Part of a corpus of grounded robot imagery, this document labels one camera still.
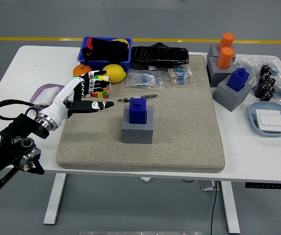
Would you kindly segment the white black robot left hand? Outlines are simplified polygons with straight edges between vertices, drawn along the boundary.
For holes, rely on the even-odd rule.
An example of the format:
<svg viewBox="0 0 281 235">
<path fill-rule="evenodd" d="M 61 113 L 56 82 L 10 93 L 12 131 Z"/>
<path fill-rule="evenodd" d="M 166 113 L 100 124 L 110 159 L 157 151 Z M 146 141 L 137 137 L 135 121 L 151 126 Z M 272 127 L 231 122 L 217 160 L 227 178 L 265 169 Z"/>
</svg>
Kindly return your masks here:
<svg viewBox="0 0 281 235">
<path fill-rule="evenodd" d="M 105 70 L 87 72 L 74 77 L 54 98 L 52 104 L 40 111 L 37 118 L 44 118 L 56 126 L 74 113 L 94 113 L 114 106 L 112 101 L 82 100 L 93 92 L 100 92 L 110 82 L 96 79 L 97 75 L 105 75 Z"/>
</svg>

